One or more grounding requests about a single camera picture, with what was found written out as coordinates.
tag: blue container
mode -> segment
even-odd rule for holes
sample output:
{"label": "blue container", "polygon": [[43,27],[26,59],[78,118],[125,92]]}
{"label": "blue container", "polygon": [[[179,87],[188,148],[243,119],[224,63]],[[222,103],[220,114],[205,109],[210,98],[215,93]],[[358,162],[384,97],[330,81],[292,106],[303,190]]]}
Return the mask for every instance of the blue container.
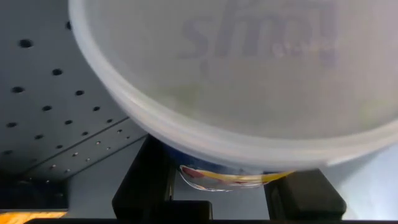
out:
{"label": "blue container", "polygon": [[199,190],[230,191],[260,187],[292,173],[226,167],[189,156],[166,144],[164,148],[176,163],[181,177]]}

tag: plastic container lid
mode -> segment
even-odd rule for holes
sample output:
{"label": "plastic container lid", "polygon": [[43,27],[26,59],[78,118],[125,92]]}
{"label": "plastic container lid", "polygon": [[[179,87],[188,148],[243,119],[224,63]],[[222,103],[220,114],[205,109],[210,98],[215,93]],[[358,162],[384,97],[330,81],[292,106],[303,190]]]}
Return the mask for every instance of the plastic container lid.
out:
{"label": "plastic container lid", "polygon": [[346,161],[398,140],[396,0],[70,1],[73,31],[148,132],[211,162]]}

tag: logo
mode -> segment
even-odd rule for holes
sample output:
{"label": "logo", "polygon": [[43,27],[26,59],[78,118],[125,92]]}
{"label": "logo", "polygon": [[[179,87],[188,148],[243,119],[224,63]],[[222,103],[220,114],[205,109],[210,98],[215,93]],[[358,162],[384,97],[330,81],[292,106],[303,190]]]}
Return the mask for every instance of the logo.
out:
{"label": "logo", "polygon": [[[185,21],[182,35],[193,48],[179,52],[177,58],[206,62],[209,57],[234,57],[231,54],[232,49],[236,49],[234,38],[244,30],[238,57],[267,60],[315,53],[324,66],[333,66],[336,63],[336,2],[280,0],[280,9],[267,9],[267,4],[275,2],[278,1],[228,0],[221,21],[212,16],[195,16]],[[216,34],[206,36],[199,29],[203,26],[218,26]]]}

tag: hole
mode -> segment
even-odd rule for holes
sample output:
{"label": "hole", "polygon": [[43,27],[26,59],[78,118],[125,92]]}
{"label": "hole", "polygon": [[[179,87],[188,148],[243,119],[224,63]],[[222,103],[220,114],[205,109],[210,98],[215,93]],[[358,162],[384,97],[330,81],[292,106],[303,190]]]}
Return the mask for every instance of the hole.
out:
{"label": "hole", "polygon": [[22,39],[19,41],[19,46],[22,48],[33,47],[33,41],[31,41],[29,39]]}
{"label": "hole", "polygon": [[78,90],[78,91],[76,91],[75,94],[76,94],[76,96],[81,96],[81,95],[85,94],[85,92],[83,90]]}
{"label": "hole", "polygon": [[7,151],[2,152],[2,154],[5,155],[5,156],[9,156],[9,155],[11,155],[12,153],[14,153],[13,150],[7,150]]}
{"label": "hole", "polygon": [[70,21],[68,21],[68,22],[65,24],[65,28],[67,28],[68,30],[72,30],[72,26],[70,25]]}
{"label": "hole", "polygon": [[52,75],[62,75],[63,71],[59,68],[52,70]]}
{"label": "hole", "polygon": [[7,126],[7,128],[14,128],[14,127],[16,127],[18,124],[16,123],[16,122],[10,122],[10,123],[8,123],[6,126]]}
{"label": "hole", "polygon": [[42,111],[49,111],[52,109],[52,106],[43,106]]}
{"label": "hole", "polygon": [[35,136],[35,139],[36,139],[36,140],[39,140],[39,139],[42,139],[43,137],[44,137],[44,135],[38,134],[38,135]]}
{"label": "hole", "polygon": [[24,89],[23,87],[20,87],[20,86],[15,86],[15,87],[13,87],[13,88],[11,89],[11,91],[12,91],[13,93],[22,93],[23,91],[25,91],[25,89]]}

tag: perforated metal panel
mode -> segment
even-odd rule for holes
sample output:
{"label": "perforated metal panel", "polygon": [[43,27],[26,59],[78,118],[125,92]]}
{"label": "perforated metal panel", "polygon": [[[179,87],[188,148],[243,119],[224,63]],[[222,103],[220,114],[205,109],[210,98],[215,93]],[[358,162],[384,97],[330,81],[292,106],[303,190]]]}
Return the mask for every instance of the perforated metal panel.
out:
{"label": "perforated metal panel", "polygon": [[145,135],[85,62],[67,0],[0,1],[0,29],[0,170],[62,179]]}

